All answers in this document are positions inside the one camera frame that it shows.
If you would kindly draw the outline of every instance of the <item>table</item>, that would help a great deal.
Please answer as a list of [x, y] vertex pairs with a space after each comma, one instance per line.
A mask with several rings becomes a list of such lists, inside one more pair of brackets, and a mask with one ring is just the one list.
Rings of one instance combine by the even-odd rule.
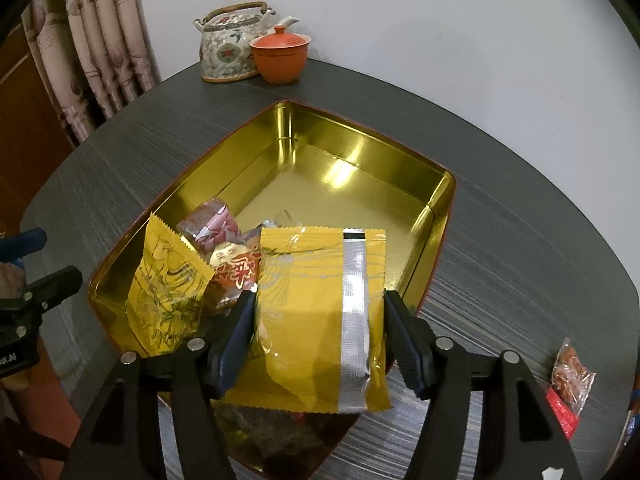
[[[600, 478], [618, 442], [638, 344], [636, 290], [591, 223], [542, 174], [456, 115], [385, 82], [310, 61], [300, 81], [207, 84], [194, 65], [127, 105], [62, 164], [22, 229], [49, 243], [26, 260], [30, 280], [68, 264], [86, 282], [135, 219], [196, 158], [261, 110], [295, 100], [364, 124], [448, 168], [458, 188], [421, 315], [468, 350], [515, 348], [545, 383], [572, 338], [598, 375], [572, 440], [584, 479]], [[84, 415], [116, 352], [86, 286], [44, 317], [42, 336], [70, 402]], [[389, 375], [393, 410], [363, 415], [315, 478], [402, 478], [426, 413]], [[471, 478], [481, 419], [474, 394], [460, 478]], [[170, 413], [165, 458], [179, 478]], [[239, 478], [256, 478], [240, 466]]]

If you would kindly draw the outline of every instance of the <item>gold tray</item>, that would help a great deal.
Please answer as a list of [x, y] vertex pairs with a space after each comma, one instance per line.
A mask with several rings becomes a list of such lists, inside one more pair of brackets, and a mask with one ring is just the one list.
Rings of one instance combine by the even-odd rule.
[[[217, 195], [242, 231], [284, 209], [304, 225], [384, 229], [385, 287], [398, 290], [415, 311], [433, 273], [454, 188], [448, 171], [388, 137], [305, 105], [277, 103], [213, 147], [158, 197], [98, 268], [89, 301], [120, 351], [145, 355], [125, 307], [149, 214], [175, 228]], [[286, 466], [286, 478], [311, 475], [355, 420], [331, 416], [336, 423], [322, 438], [325, 452], [306, 458], [296, 468], [300, 474]], [[226, 437], [236, 460], [277, 478]]]

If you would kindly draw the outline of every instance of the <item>floral teapot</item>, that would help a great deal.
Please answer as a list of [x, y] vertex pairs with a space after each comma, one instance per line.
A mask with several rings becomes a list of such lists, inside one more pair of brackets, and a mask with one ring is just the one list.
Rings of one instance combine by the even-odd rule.
[[[260, 14], [238, 12], [260, 7]], [[202, 33], [200, 65], [202, 78], [210, 83], [240, 81], [258, 74], [249, 42], [273, 34], [266, 20], [275, 12], [265, 2], [248, 2], [212, 10], [193, 25]], [[298, 20], [287, 16], [276, 25], [289, 27]]]

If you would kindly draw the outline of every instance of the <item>yellow snack package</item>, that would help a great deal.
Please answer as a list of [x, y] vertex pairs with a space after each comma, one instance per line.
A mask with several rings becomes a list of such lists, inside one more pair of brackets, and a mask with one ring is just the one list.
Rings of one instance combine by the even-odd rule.
[[171, 352], [196, 333], [214, 272], [151, 213], [127, 299], [129, 325], [149, 355]]
[[225, 402], [289, 412], [390, 408], [385, 232], [263, 228], [255, 336]]

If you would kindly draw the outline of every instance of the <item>silver rivet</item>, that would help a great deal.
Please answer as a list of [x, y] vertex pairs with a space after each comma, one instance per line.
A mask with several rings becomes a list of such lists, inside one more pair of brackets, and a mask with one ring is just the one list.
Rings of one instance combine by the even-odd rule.
[[193, 352], [196, 352], [198, 350], [202, 350], [204, 348], [204, 339], [201, 339], [199, 337], [195, 338], [195, 339], [191, 339], [188, 343], [187, 343], [187, 348]]
[[520, 360], [520, 356], [516, 354], [516, 352], [512, 352], [511, 350], [507, 350], [503, 354], [504, 360], [512, 365], [516, 364]]
[[138, 358], [138, 355], [135, 352], [131, 352], [131, 351], [124, 352], [124, 354], [120, 356], [120, 362], [124, 365], [130, 365], [137, 358]]
[[436, 339], [436, 346], [440, 350], [451, 350], [453, 348], [453, 341], [448, 337], [439, 337]]

